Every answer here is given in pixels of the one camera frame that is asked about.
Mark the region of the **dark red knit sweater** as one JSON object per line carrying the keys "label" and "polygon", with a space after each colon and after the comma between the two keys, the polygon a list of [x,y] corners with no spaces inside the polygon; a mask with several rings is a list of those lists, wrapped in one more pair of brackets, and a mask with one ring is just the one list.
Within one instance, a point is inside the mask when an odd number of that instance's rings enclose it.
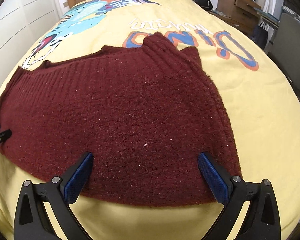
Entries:
{"label": "dark red knit sweater", "polygon": [[134,206],[214,201],[197,158],[241,174],[222,98],[196,47],[161,33],[35,70],[17,68],[0,97],[0,153],[40,180],[94,155],[83,194]]}

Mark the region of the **grey chair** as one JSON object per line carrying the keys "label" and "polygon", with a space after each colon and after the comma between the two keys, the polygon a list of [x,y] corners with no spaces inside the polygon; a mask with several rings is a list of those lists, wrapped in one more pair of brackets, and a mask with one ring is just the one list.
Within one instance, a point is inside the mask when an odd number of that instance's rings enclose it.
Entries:
{"label": "grey chair", "polygon": [[281,15],[268,56],[283,72],[300,100],[300,21],[287,13]]}

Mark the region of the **dark shopping bag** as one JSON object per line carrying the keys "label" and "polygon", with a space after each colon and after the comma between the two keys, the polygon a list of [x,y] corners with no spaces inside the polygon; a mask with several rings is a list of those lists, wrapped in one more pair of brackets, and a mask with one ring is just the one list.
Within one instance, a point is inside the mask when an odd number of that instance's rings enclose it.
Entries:
{"label": "dark shopping bag", "polygon": [[250,36],[250,39],[257,44],[262,50],[265,49],[268,40],[268,31],[266,30],[267,24],[261,22],[257,25]]}

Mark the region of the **wooden drawer cabinet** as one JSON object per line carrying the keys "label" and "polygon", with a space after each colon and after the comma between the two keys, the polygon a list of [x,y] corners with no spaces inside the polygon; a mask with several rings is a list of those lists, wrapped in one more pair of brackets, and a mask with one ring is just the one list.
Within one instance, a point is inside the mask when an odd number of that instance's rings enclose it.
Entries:
{"label": "wooden drawer cabinet", "polygon": [[250,36],[258,25],[261,7],[253,0],[218,0],[216,10],[209,13]]}

